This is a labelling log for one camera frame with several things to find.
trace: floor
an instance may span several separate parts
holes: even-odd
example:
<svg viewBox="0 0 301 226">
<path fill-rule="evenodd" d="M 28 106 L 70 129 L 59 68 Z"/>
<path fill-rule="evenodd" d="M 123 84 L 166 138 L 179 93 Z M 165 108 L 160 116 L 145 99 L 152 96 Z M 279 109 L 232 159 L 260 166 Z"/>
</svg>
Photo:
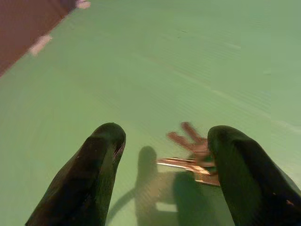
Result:
<svg viewBox="0 0 301 226">
<path fill-rule="evenodd" d="M 0 78 L 1 225 L 24 225 L 108 121 L 127 133 L 109 226 L 233 226 L 219 188 L 147 170 L 187 155 L 165 137 L 182 121 L 243 131 L 301 186 L 300 1 L 91 2 Z"/>
</svg>

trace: green surface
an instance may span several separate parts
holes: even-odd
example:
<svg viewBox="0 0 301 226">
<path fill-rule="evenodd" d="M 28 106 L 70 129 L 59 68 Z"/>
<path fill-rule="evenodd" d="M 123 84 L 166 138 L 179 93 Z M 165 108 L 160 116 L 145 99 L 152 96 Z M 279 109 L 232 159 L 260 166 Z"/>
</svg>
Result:
<svg viewBox="0 0 301 226">
<path fill-rule="evenodd" d="M 181 121 L 204 136 L 220 124 L 243 131 L 301 186 L 300 6 L 95 0 L 76 10 L 37 57 L 25 55 L 0 78 L 1 225 L 23 225 L 53 176 L 108 121 L 127 133 L 111 207 L 135 187 L 143 147 L 187 155 L 165 138 Z M 186 175 L 149 182 L 108 225 L 232 226 L 221 191 Z M 173 191 L 168 204 L 148 211 L 164 191 Z"/>
</svg>

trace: green floor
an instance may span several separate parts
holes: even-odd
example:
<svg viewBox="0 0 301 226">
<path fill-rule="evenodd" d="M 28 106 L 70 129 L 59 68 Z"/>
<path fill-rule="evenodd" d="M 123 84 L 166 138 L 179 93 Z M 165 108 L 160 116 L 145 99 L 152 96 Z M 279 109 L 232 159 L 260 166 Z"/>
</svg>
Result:
<svg viewBox="0 0 301 226">
<path fill-rule="evenodd" d="M 57 171 L 108 121 L 127 133 L 109 226 L 233 226 L 219 188 L 148 171 L 147 156 L 138 167 L 141 150 L 187 155 L 165 138 L 181 121 L 204 136 L 220 124 L 242 130 L 301 186 L 300 6 L 94 0 L 76 10 L 36 58 L 0 78 L 1 226 L 23 225 Z"/>
</svg>

